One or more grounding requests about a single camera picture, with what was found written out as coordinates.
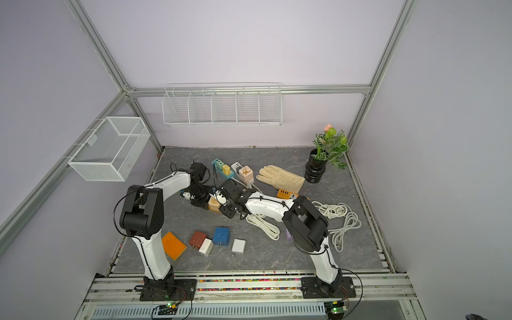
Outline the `beige cube socket adapter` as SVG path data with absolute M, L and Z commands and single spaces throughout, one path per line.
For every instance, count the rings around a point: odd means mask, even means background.
M 221 207 L 221 204 L 216 200 L 216 198 L 210 197 L 210 199 L 208 201 L 208 209 L 210 211 L 213 211 L 216 213 L 221 213 L 220 207 Z

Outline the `yellow plug adapter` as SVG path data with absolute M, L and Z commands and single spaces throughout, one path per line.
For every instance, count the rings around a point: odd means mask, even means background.
M 231 168 L 229 165 L 226 165 L 224 164 L 222 166 L 222 170 L 223 170 L 223 174 L 226 175 L 226 176 L 230 176 L 231 175 Z

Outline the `teal power strip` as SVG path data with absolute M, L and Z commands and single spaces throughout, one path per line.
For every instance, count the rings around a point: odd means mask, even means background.
M 220 159 L 213 160 L 211 164 L 213 165 L 216 172 L 225 179 L 232 179 L 235 177 L 235 173 L 233 172 L 232 168 Z

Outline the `blue cube socket adapter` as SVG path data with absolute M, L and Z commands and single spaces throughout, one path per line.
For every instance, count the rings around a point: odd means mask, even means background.
M 228 246 L 230 239 L 230 229 L 228 227 L 216 227 L 214 236 L 213 236 L 213 244 L 219 246 Z

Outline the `red cube socket adapter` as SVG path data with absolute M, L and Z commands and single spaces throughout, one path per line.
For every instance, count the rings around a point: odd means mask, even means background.
M 195 231 L 188 241 L 188 244 L 195 249 L 200 249 L 206 240 L 207 235 L 201 231 Z

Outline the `white usb charger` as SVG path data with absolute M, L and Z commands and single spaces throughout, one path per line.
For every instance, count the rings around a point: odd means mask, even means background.
M 213 247 L 214 247 L 213 241 L 208 238 L 205 238 L 201 244 L 201 247 L 199 248 L 199 253 L 202 254 L 203 256 L 207 257 L 210 255 Z
M 246 241 L 243 239 L 234 239 L 231 251 L 233 253 L 244 253 Z

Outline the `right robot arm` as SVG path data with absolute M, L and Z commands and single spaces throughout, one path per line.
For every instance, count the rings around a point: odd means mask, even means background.
M 284 223 L 294 246 L 312 259 L 318 281 L 332 289 L 340 286 L 343 273 L 329 245 L 329 222 L 308 198 L 280 199 L 230 181 L 223 183 L 213 196 L 220 203 L 221 213 L 230 219 L 236 215 L 243 219 L 261 215 Z

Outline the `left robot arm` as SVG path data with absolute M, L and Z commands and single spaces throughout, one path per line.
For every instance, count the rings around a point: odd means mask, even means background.
M 193 162 L 189 169 L 177 169 L 152 183 L 132 185 L 122 199 L 119 226 L 124 230 L 124 236 L 137 244 L 145 265 L 145 276 L 149 279 L 160 281 L 171 274 L 161 235 L 165 200 L 184 193 L 194 207 L 209 209 L 213 188 L 206 183 L 210 177 L 210 170 L 204 164 Z

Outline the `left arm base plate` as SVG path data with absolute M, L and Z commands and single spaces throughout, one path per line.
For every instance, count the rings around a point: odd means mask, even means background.
M 136 292 L 140 292 L 140 301 L 191 301 L 196 289 L 195 279 L 175 279 L 172 284 L 164 284 L 145 278 L 143 285 L 134 287 Z

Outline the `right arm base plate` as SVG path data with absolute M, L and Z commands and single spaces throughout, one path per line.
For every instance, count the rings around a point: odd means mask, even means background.
M 304 299 L 347 299 L 357 296 L 352 278 L 340 275 L 333 283 L 326 283 L 318 277 L 302 277 L 301 292 Z

